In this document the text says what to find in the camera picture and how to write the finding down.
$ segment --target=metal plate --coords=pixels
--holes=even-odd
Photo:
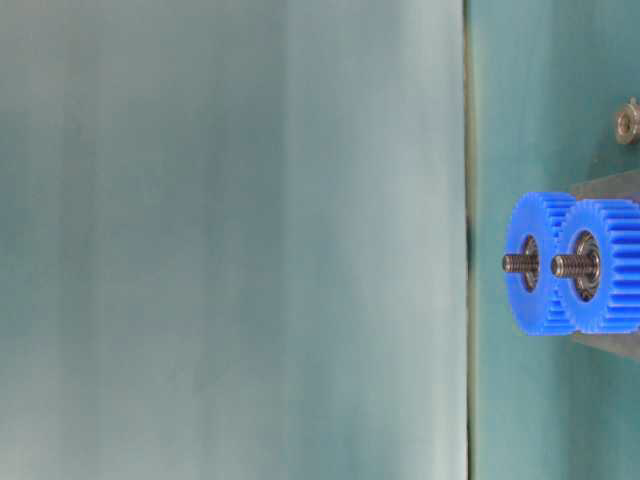
[[[640,170],[611,175],[571,187],[571,193],[579,200],[584,198],[629,198],[640,203]],[[640,360],[640,332],[626,335],[571,336],[576,342]]]

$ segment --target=gear teeth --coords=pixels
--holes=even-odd
[[[599,214],[611,249],[611,264],[603,268],[610,269],[613,280],[599,333],[633,332],[640,325],[640,208],[629,200],[581,203]]]
[[[567,335],[576,329],[560,299],[557,280],[551,275],[547,264],[557,252],[562,225],[575,203],[575,198],[568,193],[533,192],[525,194],[513,209],[507,237],[511,238],[512,232],[517,232],[515,235],[519,236],[529,231],[536,238],[539,248],[544,245],[541,248],[544,251],[541,253],[544,265],[540,264],[538,290],[510,290],[513,292],[510,295],[514,295],[510,297],[513,313],[520,327],[529,335]],[[533,227],[531,218],[536,219]],[[510,283],[512,280],[507,281],[511,285],[509,288],[515,285]]]
[[[565,217],[576,203],[574,197],[567,193],[554,192],[532,193],[529,195],[535,196],[542,201],[547,215],[547,223],[557,244]],[[556,288],[551,293],[551,301],[544,319],[542,333],[546,335],[565,335],[573,330],[572,322],[560,301],[560,295]]]

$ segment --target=teal background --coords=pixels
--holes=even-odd
[[[462,38],[4,2],[0,477],[464,478]]]
[[[474,479],[637,476],[640,366],[567,338],[528,338],[500,271],[527,191],[639,165],[613,114],[638,95],[640,4],[468,1],[471,470]]]

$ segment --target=screw thread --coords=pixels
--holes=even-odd
[[[556,255],[551,261],[551,272],[556,277],[586,277],[597,271],[598,264],[589,255]]]
[[[537,255],[507,254],[502,257],[502,269],[506,273],[533,273],[538,271]]]

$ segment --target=blue gear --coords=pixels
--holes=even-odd
[[[567,214],[558,247],[573,253],[590,232],[600,249],[600,284],[584,301],[572,279],[558,291],[571,321],[585,333],[628,333],[640,325],[640,208],[629,200],[583,200]]]
[[[507,232],[507,253],[521,253],[526,238],[538,246],[539,274],[533,291],[522,274],[506,273],[511,309],[520,328],[529,335],[566,335],[576,330],[558,297],[558,280],[551,274],[560,228],[575,198],[567,193],[528,193],[517,203]]]

